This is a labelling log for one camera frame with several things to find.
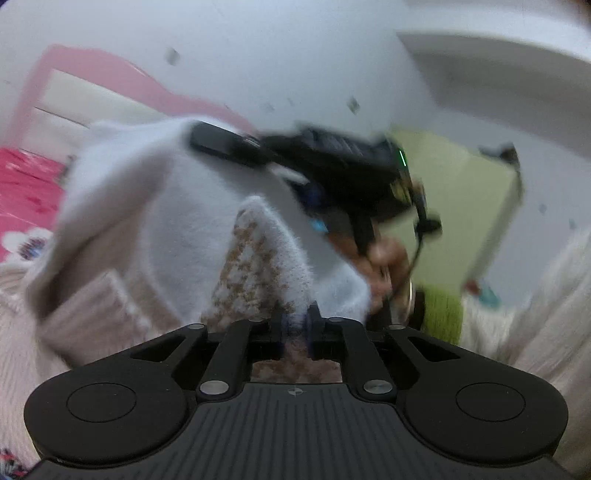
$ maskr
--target white ceiling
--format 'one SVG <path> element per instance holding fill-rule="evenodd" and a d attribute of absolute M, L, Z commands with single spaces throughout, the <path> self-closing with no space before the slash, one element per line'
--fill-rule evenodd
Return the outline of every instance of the white ceiling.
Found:
<path fill-rule="evenodd" d="M 577 0 L 405 0 L 410 7 L 483 7 L 503 8 L 534 15 L 544 15 L 557 20 L 589 23 L 588 9 Z"/>
<path fill-rule="evenodd" d="M 443 62 L 440 61 L 442 63 L 451 84 L 468 83 L 506 89 L 591 116 L 589 89 L 576 86 L 568 79 L 481 59 L 446 57 Z"/>

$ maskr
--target black cable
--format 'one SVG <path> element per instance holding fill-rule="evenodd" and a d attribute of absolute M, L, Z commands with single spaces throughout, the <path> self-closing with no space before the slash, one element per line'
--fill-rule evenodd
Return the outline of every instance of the black cable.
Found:
<path fill-rule="evenodd" d="M 417 265 L 417 261 L 418 261 L 419 255 L 421 254 L 422 249 L 423 249 L 423 237 L 420 237 L 417 239 L 417 249 L 414 252 L 413 259 L 411 260 L 410 265 L 408 266 L 408 271 L 406 272 L 406 275 L 400 281 L 400 283 L 396 286 L 396 288 L 392 289 L 392 297 L 393 298 L 396 297 L 400 293 L 400 291 L 408 283 L 408 280 L 410 279 L 410 275 L 413 273 L 414 267 L 416 267 L 416 265 Z"/>

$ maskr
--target metal screw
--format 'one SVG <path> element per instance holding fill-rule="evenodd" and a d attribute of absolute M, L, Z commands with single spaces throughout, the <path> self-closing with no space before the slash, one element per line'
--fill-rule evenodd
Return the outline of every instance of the metal screw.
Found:
<path fill-rule="evenodd" d="M 392 391 L 392 384 L 385 380 L 369 380 L 363 385 L 363 389 L 367 393 L 374 395 L 383 395 Z"/>
<path fill-rule="evenodd" d="M 229 389 L 230 386 L 222 380 L 207 380 L 199 386 L 201 393 L 205 393 L 206 395 L 221 395 Z"/>

